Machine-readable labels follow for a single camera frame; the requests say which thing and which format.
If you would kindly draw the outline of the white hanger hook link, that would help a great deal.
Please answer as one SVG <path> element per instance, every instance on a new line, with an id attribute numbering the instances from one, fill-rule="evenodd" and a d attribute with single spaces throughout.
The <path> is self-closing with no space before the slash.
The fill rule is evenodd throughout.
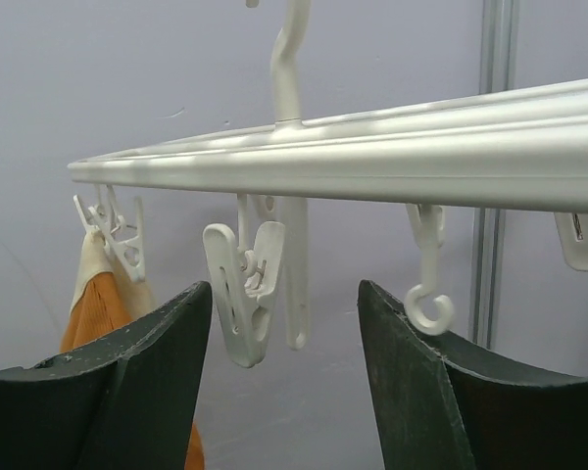
<path id="1" fill-rule="evenodd" d="M 438 205 L 406 204 L 416 245 L 421 251 L 420 282 L 405 296 L 404 306 L 412 325 L 422 334 L 439 336 L 447 332 L 455 318 L 451 299 L 439 295 L 433 299 L 438 317 L 428 318 L 420 303 L 433 295 L 438 285 L 439 252 L 445 238 L 445 213 Z"/>

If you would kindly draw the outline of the white plastic clip hanger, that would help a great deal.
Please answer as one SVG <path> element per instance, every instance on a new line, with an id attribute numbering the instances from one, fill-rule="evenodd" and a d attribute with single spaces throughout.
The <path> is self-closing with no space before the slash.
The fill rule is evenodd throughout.
<path id="1" fill-rule="evenodd" d="M 286 341 L 310 335 L 311 198 L 588 214 L 588 79 L 305 120 L 297 52 L 311 5 L 291 1 L 271 53 L 271 125 L 74 162 L 76 182 L 248 196 L 249 237 L 285 227 Z"/>

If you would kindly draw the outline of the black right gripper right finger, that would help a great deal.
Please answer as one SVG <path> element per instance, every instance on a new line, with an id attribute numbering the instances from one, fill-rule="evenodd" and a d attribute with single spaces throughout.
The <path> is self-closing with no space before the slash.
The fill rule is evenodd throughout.
<path id="1" fill-rule="evenodd" d="M 364 280 L 358 315 L 388 469 L 588 469 L 588 377 L 430 337 Z"/>

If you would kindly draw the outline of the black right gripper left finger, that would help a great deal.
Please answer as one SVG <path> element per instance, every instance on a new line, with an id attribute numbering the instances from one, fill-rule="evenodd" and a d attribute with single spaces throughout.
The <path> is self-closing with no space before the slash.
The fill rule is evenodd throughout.
<path id="1" fill-rule="evenodd" d="M 0 370 L 0 469 L 181 469 L 212 321 L 209 283 L 94 342 Z"/>

